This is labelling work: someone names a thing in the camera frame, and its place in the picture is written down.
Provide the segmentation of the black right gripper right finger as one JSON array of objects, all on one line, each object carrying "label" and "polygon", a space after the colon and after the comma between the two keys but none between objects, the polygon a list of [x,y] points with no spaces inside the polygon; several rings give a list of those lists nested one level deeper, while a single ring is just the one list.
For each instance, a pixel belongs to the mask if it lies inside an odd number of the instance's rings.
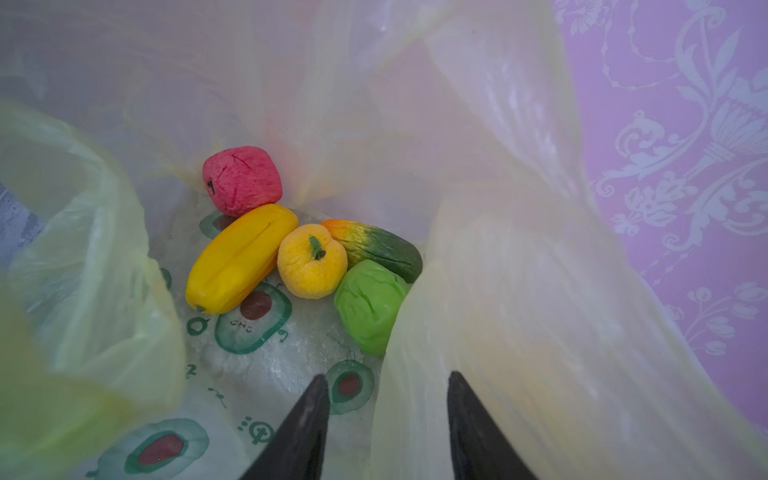
[{"label": "black right gripper right finger", "polygon": [[536,480],[465,377],[452,371],[447,412],[456,480]]}]

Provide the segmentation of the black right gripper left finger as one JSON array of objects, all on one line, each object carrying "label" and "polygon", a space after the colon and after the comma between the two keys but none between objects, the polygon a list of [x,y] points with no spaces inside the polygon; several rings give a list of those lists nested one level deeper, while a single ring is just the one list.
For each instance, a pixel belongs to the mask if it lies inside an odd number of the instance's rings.
[{"label": "black right gripper left finger", "polygon": [[240,479],[320,479],[329,416],[328,383],[316,375]]}]

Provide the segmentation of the green fruit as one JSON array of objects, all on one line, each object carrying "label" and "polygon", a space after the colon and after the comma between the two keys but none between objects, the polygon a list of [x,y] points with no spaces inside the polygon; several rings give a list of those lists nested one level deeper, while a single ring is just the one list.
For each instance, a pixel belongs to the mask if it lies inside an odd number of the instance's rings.
[{"label": "green fruit", "polygon": [[385,355],[409,290],[401,276],[372,260],[364,260],[346,273],[335,292],[334,306],[363,353]]}]

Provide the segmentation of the yellow apple green stem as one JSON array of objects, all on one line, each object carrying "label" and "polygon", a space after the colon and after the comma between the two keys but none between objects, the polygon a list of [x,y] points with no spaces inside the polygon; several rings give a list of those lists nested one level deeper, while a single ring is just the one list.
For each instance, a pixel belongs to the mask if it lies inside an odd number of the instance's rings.
[{"label": "yellow apple green stem", "polygon": [[339,286],[348,270],[348,256],[326,227],[307,224],[282,240],[277,268],[291,294],[317,300],[332,294]]}]

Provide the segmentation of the orange yellow starfruit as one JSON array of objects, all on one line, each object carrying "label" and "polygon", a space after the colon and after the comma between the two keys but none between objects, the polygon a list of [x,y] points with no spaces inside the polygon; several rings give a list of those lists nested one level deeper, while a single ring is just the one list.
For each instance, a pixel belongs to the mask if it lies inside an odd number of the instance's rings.
[{"label": "orange yellow starfruit", "polygon": [[297,215],[276,204],[235,220],[193,265],[185,291],[189,306],[205,315],[235,309],[276,268],[281,242],[298,226]]}]

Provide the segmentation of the orange fruit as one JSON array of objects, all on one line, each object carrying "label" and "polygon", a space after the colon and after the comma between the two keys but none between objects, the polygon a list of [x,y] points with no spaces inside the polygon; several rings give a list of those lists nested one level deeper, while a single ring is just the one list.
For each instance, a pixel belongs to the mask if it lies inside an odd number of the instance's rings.
[{"label": "orange fruit", "polygon": [[423,269],[419,250],[407,240],[379,227],[330,219],[321,223],[347,252],[348,268],[371,260],[413,284]]}]

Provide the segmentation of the red pink fruit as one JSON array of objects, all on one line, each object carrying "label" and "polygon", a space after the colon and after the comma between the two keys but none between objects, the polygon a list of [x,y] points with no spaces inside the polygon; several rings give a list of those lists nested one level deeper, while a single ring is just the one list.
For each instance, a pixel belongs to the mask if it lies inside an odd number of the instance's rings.
[{"label": "red pink fruit", "polygon": [[223,150],[209,157],[202,178],[216,208],[240,217],[282,199],[283,185],[270,155],[254,146]]}]

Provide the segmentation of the yellow-green plastic bag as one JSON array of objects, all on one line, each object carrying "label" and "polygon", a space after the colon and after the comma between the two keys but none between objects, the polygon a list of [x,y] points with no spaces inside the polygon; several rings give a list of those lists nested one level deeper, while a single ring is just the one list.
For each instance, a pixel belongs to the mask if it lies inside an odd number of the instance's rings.
[{"label": "yellow-green plastic bag", "polygon": [[[278,274],[184,298],[202,166],[258,146],[303,222],[421,251],[382,358]],[[545,1],[5,1],[1,475],[235,479],[311,380],[326,479],[450,479],[461,373],[541,479],[763,479],[603,224]]]}]

